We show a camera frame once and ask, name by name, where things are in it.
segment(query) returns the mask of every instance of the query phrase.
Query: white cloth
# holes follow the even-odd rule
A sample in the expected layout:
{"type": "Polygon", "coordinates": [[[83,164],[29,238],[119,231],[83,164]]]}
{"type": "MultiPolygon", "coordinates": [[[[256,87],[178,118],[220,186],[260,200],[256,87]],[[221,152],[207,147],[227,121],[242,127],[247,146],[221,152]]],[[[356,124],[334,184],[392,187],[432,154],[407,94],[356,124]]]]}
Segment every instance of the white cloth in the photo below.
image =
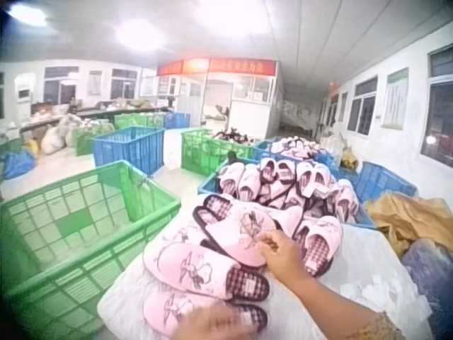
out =
{"type": "MultiPolygon", "coordinates": [[[[181,210],[163,233],[175,234],[183,225],[192,224],[193,208],[201,204],[204,197],[199,196],[194,205],[181,210]]],[[[331,268],[319,280],[330,289],[376,311],[386,310],[407,339],[430,339],[432,336],[426,314],[423,317],[417,314],[421,309],[420,296],[385,237],[380,232],[349,225],[343,225],[343,231],[342,246],[331,268]],[[364,288],[365,293],[362,290],[360,294],[351,293],[357,287],[364,288]],[[369,290],[374,290],[381,299],[367,299],[369,290]],[[392,294],[383,294],[383,291],[393,291],[393,297],[392,294]]],[[[254,304],[268,313],[268,326],[258,338],[325,339],[298,299],[278,283],[272,274],[266,272],[265,276],[270,281],[269,297],[264,302],[254,304]]],[[[148,326],[142,309],[150,293],[170,289],[145,269],[142,255],[139,255],[102,297],[98,303],[98,313],[107,328],[120,340],[163,339],[148,326]]]]}

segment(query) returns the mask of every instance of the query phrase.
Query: tile floor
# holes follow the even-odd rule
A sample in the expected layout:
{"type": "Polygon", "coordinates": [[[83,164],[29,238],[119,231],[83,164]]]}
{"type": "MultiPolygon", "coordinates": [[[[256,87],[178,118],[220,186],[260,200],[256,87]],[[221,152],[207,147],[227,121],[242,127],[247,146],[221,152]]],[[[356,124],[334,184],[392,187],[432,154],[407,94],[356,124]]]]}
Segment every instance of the tile floor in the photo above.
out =
{"type": "MultiPolygon", "coordinates": [[[[182,204],[197,195],[204,176],[180,168],[181,133],[188,129],[167,130],[164,135],[164,163],[153,179],[181,198],[182,204]]],[[[3,181],[0,190],[10,200],[48,184],[95,168],[93,155],[76,157],[74,148],[64,148],[52,155],[41,156],[36,167],[18,178],[3,181]]],[[[108,329],[102,329],[94,339],[116,339],[108,329]]]]}

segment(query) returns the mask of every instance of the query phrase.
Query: person's hand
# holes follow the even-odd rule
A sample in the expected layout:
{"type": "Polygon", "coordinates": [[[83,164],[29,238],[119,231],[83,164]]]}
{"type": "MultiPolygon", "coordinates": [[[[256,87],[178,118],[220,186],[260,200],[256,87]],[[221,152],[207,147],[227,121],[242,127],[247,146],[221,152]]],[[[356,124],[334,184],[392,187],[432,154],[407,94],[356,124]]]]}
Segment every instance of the person's hand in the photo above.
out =
{"type": "Polygon", "coordinates": [[[183,319],[171,340],[245,340],[255,331],[227,306],[197,308],[183,319]]]}
{"type": "Polygon", "coordinates": [[[287,288],[311,278],[301,258],[301,249],[280,230],[262,233],[258,247],[270,271],[287,288]]]}

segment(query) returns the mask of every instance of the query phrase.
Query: red banner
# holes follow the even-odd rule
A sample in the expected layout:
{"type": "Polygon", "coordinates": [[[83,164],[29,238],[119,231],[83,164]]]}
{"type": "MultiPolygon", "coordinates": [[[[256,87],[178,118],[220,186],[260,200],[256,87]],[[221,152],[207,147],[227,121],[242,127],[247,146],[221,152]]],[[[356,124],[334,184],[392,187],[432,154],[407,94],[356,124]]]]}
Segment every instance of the red banner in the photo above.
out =
{"type": "Polygon", "coordinates": [[[169,74],[182,74],[183,73],[183,61],[172,62],[171,64],[161,65],[157,67],[158,76],[168,76],[169,74]]]}
{"type": "Polygon", "coordinates": [[[275,76],[276,62],[262,59],[211,59],[209,72],[246,73],[275,76]]]}

